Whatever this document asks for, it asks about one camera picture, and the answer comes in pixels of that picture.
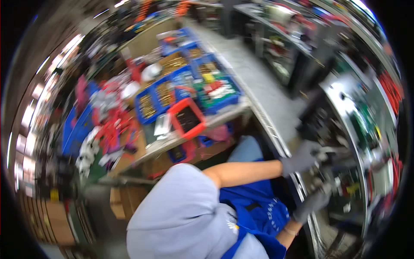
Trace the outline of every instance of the red cable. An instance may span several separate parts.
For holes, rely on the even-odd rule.
[[[398,167],[394,159],[392,160],[392,170],[393,170],[393,175],[394,175],[394,181],[392,183],[392,192],[395,197],[395,195],[397,194],[397,190],[398,190],[399,176],[398,176]]]
[[[371,182],[371,177],[372,177],[372,170],[371,168],[368,170],[368,185],[369,185],[369,193],[370,193],[370,197],[369,197],[369,201],[372,202],[372,182]]]
[[[398,115],[398,109],[402,98],[397,86],[395,85],[387,71],[384,71],[379,76],[379,81],[387,95],[388,100],[390,101],[392,110],[394,111],[395,115]]]

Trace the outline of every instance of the cardboard box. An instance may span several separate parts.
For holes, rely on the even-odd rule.
[[[124,209],[121,202],[121,194],[119,188],[111,188],[111,197],[109,199],[111,210],[117,219],[125,219]]]
[[[194,158],[187,162],[188,164],[192,165],[220,154],[221,152],[233,146],[235,143],[234,138],[231,137],[229,142],[217,142],[207,148],[197,148],[199,146],[197,140],[192,139],[190,141],[193,141],[194,145],[196,146]],[[170,169],[170,167],[173,165],[174,163],[171,161],[168,153],[164,152],[156,159],[145,161],[142,165],[142,172],[145,177],[148,177],[150,175],[158,175],[159,173],[163,174],[167,172],[167,170]]]
[[[115,217],[129,221],[147,194],[144,187],[111,188],[110,206]]]

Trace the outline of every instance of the red plastic bin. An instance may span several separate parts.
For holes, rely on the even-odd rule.
[[[183,128],[181,127],[180,122],[176,118],[176,114],[182,109],[184,109],[185,107],[190,107],[190,109],[193,110],[194,114],[200,120],[200,123],[197,126],[190,129],[186,133],[184,132]],[[186,138],[188,140],[193,139],[206,129],[205,118],[203,116],[203,113],[201,113],[200,109],[197,107],[194,101],[189,97],[182,99],[181,101],[173,105],[167,112],[171,114],[171,123],[173,124],[174,128],[178,131],[180,136],[183,138]]]

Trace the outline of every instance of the hand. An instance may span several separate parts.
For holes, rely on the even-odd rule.
[[[323,184],[314,193],[308,195],[302,204],[293,212],[293,220],[305,224],[311,212],[319,211],[328,205],[331,193],[331,184]]]
[[[314,156],[322,146],[318,142],[304,140],[292,157],[284,157],[280,161],[283,164],[282,176],[287,178],[291,173],[302,173],[315,165],[317,158]]]

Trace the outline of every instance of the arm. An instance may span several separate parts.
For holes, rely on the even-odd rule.
[[[203,171],[218,188],[249,184],[279,176],[289,177],[292,172],[304,172],[315,164],[312,151],[320,148],[319,143],[303,141],[294,156],[265,162],[228,162]]]
[[[203,171],[218,188],[249,184],[282,176],[279,160],[263,162],[229,162]]]
[[[290,220],[285,225],[283,230],[277,234],[276,239],[279,241],[280,244],[286,247],[286,250],[287,250],[296,237],[296,235],[294,235],[293,232],[298,233],[299,230],[301,230],[301,228],[302,228],[301,223],[298,223],[294,220]]]

